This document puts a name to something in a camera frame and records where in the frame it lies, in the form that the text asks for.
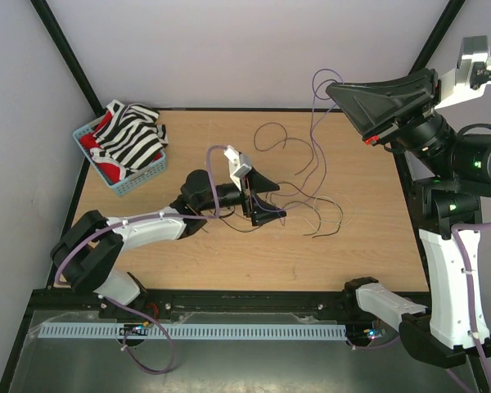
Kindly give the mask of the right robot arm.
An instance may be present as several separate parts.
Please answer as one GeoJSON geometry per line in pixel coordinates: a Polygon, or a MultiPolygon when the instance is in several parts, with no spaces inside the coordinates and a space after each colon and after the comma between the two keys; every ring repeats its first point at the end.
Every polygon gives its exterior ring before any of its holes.
{"type": "Polygon", "coordinates": [[[399,334],[416,360],[440,368],[468,355],[491,357],[491,333],[482,314],[477,251],[480,201],[491,197],[491,124],[453,129],[439,113],[482,96],[491,66],[456,68],[445,75],[423,69],[391,81],[334,82],[327,95],[370,146],[412,153],[431,172],[408,194],[408,211],[425,252],[430,305],[418,305],[371,277],[345,284],[341,308],[350,318],[366,312],[399,334]]]}

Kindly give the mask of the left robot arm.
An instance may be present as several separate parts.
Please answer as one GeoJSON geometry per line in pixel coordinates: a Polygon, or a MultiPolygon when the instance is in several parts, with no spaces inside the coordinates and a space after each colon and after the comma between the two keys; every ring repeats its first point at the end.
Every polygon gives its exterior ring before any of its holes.
{"type": "Polygon", "coordinates": [[[131,274],[115,269],[119,255],[154,242],[190,237],[209,221],[203,213],[240,206],[255,227],[286,217],[286,211],[259,198],[279,186],[256,169],[237,183],[212,184],[203,169],[192,171],[179,196],[165,208],[132,217],[105,217],[98,210],[84,214],[52,248],[55,282],[70,285],[77,295],[96,294],[118,303],[129,317],[143,314],[147,298],[143,285],[131,274]]]}

